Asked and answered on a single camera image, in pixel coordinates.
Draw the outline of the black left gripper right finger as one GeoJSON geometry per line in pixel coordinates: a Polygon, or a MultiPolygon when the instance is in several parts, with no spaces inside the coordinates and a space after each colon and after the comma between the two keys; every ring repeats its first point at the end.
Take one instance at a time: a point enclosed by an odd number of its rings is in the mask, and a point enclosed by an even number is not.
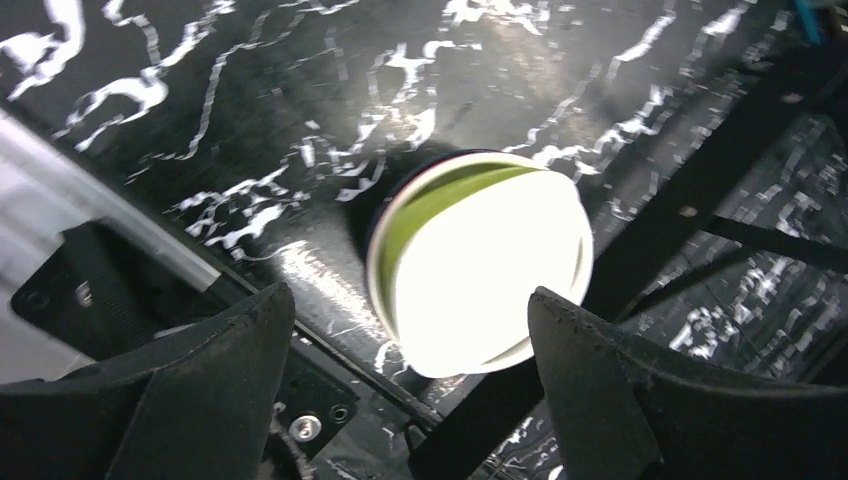
{"type": "Polygon", "coordinates": [[[680,354],[538,288],[531,342],[570,479],[843,479],[847,391],[680,354]]]}

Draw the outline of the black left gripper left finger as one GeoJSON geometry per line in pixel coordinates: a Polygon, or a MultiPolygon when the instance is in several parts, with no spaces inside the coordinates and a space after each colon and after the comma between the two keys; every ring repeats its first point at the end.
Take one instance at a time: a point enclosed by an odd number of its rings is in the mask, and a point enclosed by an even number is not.
{"type": "Polygon", "coordinates": [[[253,479],[295,323],[279,283],[55,380],[1,388],[5,479],[253,479]]]}

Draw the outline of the green white bowl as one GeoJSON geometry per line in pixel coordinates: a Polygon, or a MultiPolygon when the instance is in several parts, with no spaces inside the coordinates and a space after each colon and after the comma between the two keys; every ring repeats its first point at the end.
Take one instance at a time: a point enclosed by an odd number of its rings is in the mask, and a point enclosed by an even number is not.
{"type": "Polygon", "coordinates": [[[375,313],[418,374],[483,374],[531,358],[527,305],[580,303],[594,240],[575,182],[530,159],[459,150],[414,169],[365,235],[375,313]]]}

